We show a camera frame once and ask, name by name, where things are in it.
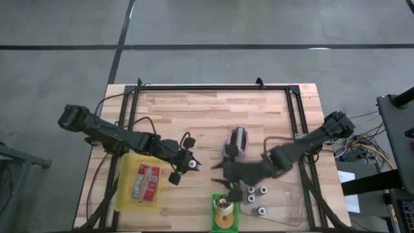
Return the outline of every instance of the orange object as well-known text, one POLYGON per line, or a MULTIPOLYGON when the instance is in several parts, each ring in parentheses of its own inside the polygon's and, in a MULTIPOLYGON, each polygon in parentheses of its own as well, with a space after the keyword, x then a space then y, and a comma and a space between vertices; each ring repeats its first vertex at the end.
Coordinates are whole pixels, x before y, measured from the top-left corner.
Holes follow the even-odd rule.
POLYGON ((215 223, 221 229, 230 228, 233 225, 233 222, 234 222, 234 216, 233 216, 233 214, 229 214, 227 216, 223 216, 221 214, 216 214, 215 215, 215 223))

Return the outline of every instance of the wooden tabletop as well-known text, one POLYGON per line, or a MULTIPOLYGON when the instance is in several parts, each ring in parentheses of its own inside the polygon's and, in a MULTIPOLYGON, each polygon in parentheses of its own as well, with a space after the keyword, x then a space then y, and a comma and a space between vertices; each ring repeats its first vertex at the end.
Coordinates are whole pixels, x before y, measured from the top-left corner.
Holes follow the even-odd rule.
MULTIPOLYGON (((124 92, 125 85, 109 85, 105 96, 124 92)), ((301 97, 309 130, 316 129, 323 123, 323 113, 318 91, 313 83, 299 84, 301 97)), ((127 117, 131 100, 127 108, 127 117)), ((118 120, 122 96, 112 98, 103 105, 101 117, 109 122, 118 120)), ((297 106, 294 105, 298 126, 300 126, 297 106)), ((223 187, 211 182, 212 177, 222 177, 221 170, 211 170, 210 167, 219 162, 220 150, 229 132, 235 127, 244 126, 249 134, 246 159, 256 161, 263 152, 263 140, 267 136, 292 136, 289 111, 284 91, 140 91, 135 118, 151 117, 157 133, 163 139, 180 140, 189 131, 195 138, 195 147, 191 150, 202 164, 199 172, 188 172, 183 175, 178 186, 168 182, 172 171, 169 164, 162 167, 160 199, 161 207, 155 212, 122 212, 118 230, 128 231, 209 231, 211 229, 211 197, 214 192, 223 192, 223 187)), ((139 131, 151 132, 148 122, 142 121, 133 128, 139 131)), ((273 140, 268 146, 283 143, 273 140)), ((82 196, 76 214, 75 227, 86 221, 86 199, 91 186, 92 177, 105 156, 102 148, 92 150, 82 196)), ((89 215, 99 205, 105 192, 110 156, 106 158, 100 169, 91 194, 89 215)), ((347 225, 351 225, 345 205, 335 160, 332 153, 320 153, 316 163, 322 195, 347 225)), ((269 188, 267 198, 280 193, 280 190, 290 190, 293 195, 301 196, 302 189, 297 166, 279 179, 264 181, 269 188)), ((280 198, 274 196, 272 207, 278 207, 280 198)), ((239 214, 240 231, 277 231, 277 230, 308 230, 306 211, 303 198, 291 203, 292 208, 303 213, 303 223, 297 227, 275 223, 244 214, 239 214)), ((315 216, 318 209, 314 205, 315 216)), ((108 216, 111 224, 113 205, 108 216)), ((317 226, 319 217, 315 217, 317 226)))

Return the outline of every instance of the yellow tray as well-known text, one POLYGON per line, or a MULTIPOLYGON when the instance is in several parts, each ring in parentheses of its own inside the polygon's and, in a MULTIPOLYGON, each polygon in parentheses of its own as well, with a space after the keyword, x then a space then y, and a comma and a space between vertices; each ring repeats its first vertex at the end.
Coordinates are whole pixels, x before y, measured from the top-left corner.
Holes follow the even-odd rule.
POLYGON ((139 155, 137 153, 124 154, 122 156, 114 209, 118 212, 156 210, 160 206, 161 166, 162 161, 154 157, 139 155), (151 203, 140 202, 131 197, 138 169, 141 164, 158 166, 160 168, 160 179, 155 190, 154 200, 151 203))

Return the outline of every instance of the concrete floor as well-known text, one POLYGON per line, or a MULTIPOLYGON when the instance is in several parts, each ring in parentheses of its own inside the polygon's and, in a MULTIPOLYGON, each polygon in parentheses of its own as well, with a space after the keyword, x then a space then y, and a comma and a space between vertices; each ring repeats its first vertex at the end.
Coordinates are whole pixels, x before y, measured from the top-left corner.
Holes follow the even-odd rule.
MULTIPOLYGON (((128 2, 0 0, 0 45, 116 45, 128 2)), ((404 0, 142 0, 131 16, 126 44, 414 43, 404 0)), ((13 232, 71 228, 90 147, 57 120, 65 104, 95 107, 114 52, 0 50, 0 141, 53 159, 32 169, 13 232)), ((355 116, 413 86, 413 60, 413 49, 124 51, 115 83, 314 82, 325 114, 355 116)), ((377 141, 391 153, 386 134, 377 141)))

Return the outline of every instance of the tape roll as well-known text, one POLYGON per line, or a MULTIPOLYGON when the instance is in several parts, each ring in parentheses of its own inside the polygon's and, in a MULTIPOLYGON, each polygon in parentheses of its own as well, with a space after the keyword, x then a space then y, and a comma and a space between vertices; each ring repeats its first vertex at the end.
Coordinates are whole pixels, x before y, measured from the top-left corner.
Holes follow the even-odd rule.
POLYGON ((228 229, 233 225, 234 216, 233 216, 233 213, 227 216, 216 214, 214 221, 215 221, 215 224, 217 224, 217 226, 219 226, 221 229, 228 229))
POLYGON ((222 195, 214 199, 213 206, 215 208, 215 213, 222 216, 232 214, 234 209, 234 204, 228 200, 226 195, 222 195))

